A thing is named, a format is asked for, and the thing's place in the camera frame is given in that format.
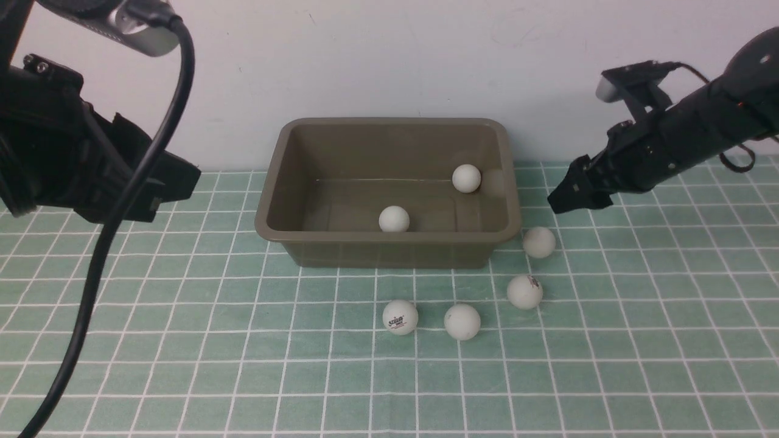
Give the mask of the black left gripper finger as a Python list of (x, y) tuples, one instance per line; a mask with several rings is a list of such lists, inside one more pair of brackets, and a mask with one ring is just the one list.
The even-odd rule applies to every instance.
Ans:
[(145, 181), (144, 196), (158, 201), (189, 199), (201, 175), (195, 164), (164, 152)]

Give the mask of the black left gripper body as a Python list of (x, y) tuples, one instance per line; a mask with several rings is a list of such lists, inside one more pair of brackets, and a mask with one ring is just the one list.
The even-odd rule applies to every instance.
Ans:
[(152, 139), (80, 96), (83, 76), (36, 54), (2, 78), (2, 202), (14, 217), (39, 207), (103, 224)]

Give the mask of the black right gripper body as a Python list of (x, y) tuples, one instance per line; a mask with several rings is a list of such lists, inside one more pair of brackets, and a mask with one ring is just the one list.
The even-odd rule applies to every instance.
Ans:
[(588, 169), (593, 188), (600, 193), (600, 210), (612, 205), (618, 192), (648, 192), (676, 174), (676, 160), (653, 122), (621, 123), (607, 131), (607, 146)]

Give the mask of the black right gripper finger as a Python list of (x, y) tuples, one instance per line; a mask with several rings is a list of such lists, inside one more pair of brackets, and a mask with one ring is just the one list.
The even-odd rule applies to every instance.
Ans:
[(557, 194), (568, 195), (588, 195), (592, 191), (592, 182), (588, 175), (588, 169), (591, 160), (574, 160), (562, 182), (557, 186)]
[(574, 210), (599, 210), (600, 193), (582, 176), (566, 176), (547, 196), (551, 210), (564, 214)]

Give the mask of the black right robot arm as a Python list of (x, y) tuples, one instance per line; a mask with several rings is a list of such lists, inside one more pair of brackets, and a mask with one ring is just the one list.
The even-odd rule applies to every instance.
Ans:
[(596, 97), (624, 102), (632, 120), (607, 130), (607, 145), (598, 155), (570, 164), (548, 195), (553, 212), (602, 210), (616, 193), (650, 192), (712, 157), (733, 172), (748, 172), (750, 165), (734, 165), (724, 152), (777, 136), (777, 48), (778, 28), (763, 31), (734, 55), (720, 77), (677, 103), (660, 83), (682, 62), (646, 61), (603, 71)]

